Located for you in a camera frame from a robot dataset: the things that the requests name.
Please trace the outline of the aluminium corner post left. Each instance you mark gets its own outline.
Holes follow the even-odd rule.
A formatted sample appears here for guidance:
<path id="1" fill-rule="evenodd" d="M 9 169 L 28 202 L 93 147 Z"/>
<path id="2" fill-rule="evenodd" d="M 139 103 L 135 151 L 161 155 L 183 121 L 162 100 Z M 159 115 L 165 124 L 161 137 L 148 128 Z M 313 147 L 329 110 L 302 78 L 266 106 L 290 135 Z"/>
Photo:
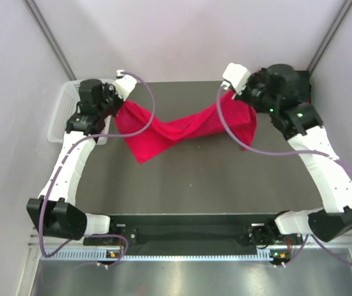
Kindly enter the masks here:
<path id="1" fill-rule="evenodd" d="M 22 1 L 27 7 L 29 13 L 33 17 L 35 23 L 37 24 L 40 32 L 43 34 L 46 42 L 51 48 L 53 54 L 55 55 L 57 61 L 59 62 L 61 68 L 63 69 L 65 75 L 69 80 L 76 80 L 77 77 L 72 70 L 72 67 L 69 64 L 61 46 L 59 45 L 56 37 L 54 36 L 52 30 L 50 29 L 46 19 L 41 13 L 40 8 L 38 7 L 36 1 L 34 0 L 23 0 Z"/>

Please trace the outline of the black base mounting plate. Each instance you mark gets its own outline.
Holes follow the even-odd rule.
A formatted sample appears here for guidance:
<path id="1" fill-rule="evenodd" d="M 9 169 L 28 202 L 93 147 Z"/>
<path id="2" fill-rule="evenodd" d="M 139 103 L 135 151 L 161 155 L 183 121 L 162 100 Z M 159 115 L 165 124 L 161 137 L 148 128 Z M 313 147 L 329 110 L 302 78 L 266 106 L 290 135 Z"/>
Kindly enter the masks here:
<path id="1" fill-rule="evenodd" d="M 285 249 L 300 234 L 276 237 L 266 224 L 273 214 L 111 215 L 110 231 L 124 236 L 128 255 L 241 255 L 257 247 Z"/>

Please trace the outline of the pink t shirt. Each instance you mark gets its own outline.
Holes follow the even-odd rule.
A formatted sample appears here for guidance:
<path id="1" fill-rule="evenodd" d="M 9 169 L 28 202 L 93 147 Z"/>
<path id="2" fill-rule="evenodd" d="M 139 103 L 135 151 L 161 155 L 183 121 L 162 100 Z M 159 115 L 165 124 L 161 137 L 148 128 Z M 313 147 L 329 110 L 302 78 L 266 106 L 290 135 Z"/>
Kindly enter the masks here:
<path id="1" fill-rule="evenodd" d="M 220 98 L 222 114 L 231 132 L 245 144 L 251 145 L 258 126 L 257 113 L 245 103 L 233 100 L 232 96 L 229 91 Z M 126 102 L 115 118 L 118 132 L 130 134 L 139 131 L 151 115 L 142 106 Z M 216 105 L 212 104 L 198 113 L 173 121 L 164 122 L 155 117 L 146 130 L 125 138 L 125 142 L 137 162 L 142 164 L 184 140 L 224 131 Z"/>

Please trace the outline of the white plastic basket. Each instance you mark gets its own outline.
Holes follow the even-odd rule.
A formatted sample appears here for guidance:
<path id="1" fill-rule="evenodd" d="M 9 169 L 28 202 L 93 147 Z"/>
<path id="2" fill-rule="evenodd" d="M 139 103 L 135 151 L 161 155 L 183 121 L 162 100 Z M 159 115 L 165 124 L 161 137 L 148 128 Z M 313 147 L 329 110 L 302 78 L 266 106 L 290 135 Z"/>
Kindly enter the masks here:
<path id="1" fill-rule="evenodd" d="M 102 84 L 109 84 L 110 86 L 114 82 L 112 79 L 93 78 L 87 80 L 73 80 L 63 84 L 49 122 L 47 131 L 47 140 L 49 142 L 63 144 L 67 120 L 76 112 L 77 103 L 80 101 L 80 84 L 88 80 L 99 80 Z M 112 113 L 104 119 L 104 128 L 101 134 L 109 133 L 111 114 Z M 97 145 L 104 145 L 106 142 L 106 137 L 100 137 L 97 140 Z"/>

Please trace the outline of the black folded t shirt top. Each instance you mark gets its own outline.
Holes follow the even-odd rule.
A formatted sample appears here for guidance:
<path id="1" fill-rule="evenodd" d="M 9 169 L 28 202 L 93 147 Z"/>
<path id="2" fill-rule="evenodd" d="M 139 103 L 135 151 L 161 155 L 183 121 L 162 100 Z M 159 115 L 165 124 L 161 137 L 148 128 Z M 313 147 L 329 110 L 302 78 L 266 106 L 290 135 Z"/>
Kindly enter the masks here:
<path id="1" fill-rule="evenodd" d="M 307 70 L 297 70 L 298 74 L 298 97 L 303 102 L 311 102 L 312 86 L 310 73 Z"/>

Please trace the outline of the aluminium corner post right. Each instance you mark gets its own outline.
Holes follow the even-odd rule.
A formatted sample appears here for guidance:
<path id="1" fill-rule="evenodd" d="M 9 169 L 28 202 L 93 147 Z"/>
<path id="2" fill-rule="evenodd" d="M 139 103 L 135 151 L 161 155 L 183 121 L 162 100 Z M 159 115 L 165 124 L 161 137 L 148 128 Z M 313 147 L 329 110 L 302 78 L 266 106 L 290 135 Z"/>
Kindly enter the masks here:
<path id="1" fill-rule="evenodd" d="M 340 30 L 343 22 L 346 20 L 348 14 L 352 10 L 352 0 L 344 0 L 341 2 L 341 6 L 338 12 L 335 14 L 335 18 L 331 21 L 329 28 L 324 34 L 322 41 L 319 43 L 317 50 L 315 51 L 308 67 L 307 71 L 312 75 L 317 68 L 319 62 L 323 58 L 327 49 L 334 40 L 336 34 Z"/>

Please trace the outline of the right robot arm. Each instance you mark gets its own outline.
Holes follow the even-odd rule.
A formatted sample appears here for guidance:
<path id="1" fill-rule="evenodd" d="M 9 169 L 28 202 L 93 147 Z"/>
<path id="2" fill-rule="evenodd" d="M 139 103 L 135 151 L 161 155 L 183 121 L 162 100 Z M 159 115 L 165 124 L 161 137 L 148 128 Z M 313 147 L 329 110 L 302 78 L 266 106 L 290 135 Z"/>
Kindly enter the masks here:
<path id="1" fill-rule="evenodd" d="M 270 221 L 267 238 L 281 244 L 289 234 L 313 234 L 329 242 L 352 229 L 352 180 L 340 165 L 320 115 L 310 103 L 311 82 L 307 70 L 275 64 L 251 73 L 230 63 L 223 79 L 233 98 L 259 113 L 267 113 L 272 125 L 299 155 L 319 191 L 322 208 L 285 211 Z"/>

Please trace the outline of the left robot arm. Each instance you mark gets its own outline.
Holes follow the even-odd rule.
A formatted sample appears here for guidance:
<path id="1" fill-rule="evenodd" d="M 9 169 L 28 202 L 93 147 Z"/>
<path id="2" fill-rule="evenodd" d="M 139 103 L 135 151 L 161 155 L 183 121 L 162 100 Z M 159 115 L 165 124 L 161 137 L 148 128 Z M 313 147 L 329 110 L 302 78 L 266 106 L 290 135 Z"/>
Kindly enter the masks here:
<path id="1" fill-rule="evenodd" d="M 27 212 L 42 236 L 79 240 L 96 234 L 104 244 L 118 239 L 118 229 L 105 215 L 84 213 L 75 206 L 77 187 L 89 155 L 98 142 L 106 119 L 115 116 L 131 93 L 125 78 L 112 82 L 82 80 L 79 100 L 65 124 L 62 149 L 51 177 Z"/>

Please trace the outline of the aluminium corner post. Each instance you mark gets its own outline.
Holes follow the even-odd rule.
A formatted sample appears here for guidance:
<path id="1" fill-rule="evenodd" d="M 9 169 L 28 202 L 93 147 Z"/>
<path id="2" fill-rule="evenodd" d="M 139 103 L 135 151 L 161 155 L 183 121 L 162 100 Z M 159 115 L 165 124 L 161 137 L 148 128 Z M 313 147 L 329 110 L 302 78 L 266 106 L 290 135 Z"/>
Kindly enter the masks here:
<path id="1" fill-rule="evenodd" d="M 63 69 L 65 75 L 69 80 L 76 80 L 77 77 L 72 70 L 72 67 L 69 64 L 61 46 L 59 45 L 56 37 L 54 36 L 52 30 L 50 29 L 46 19 L 41 13 L 40 8 L 38 7 L 36 1 L 34 0 L 23 0 L 22 1 L 27 7 L 29 13 L 33 17 L 35 23 L 37 24 L 40 32 L 43 34 L 46 42 L 51 48 L 53 54 L 55 55 L 57 61 L 59 62 L 61 68 Z"/>
<path id="2" fill-rule="evenodd" d="M 341 6 L 338 12 L 335 14 L 335 18 L 331 21 L 329 28 L 324 34 L 322 41 L 319 43 L 317 50 L 315 51 L 308 67 L 307 71 L 312 75 L 317 68 L 319 62 L 323 58 L 327 49 L 334 40 L 336 34 L 340 30 L 343 22 L 346 20 L 348 14 L 352 10 L 352 0 L 344 0 L 341 2 Z"/>

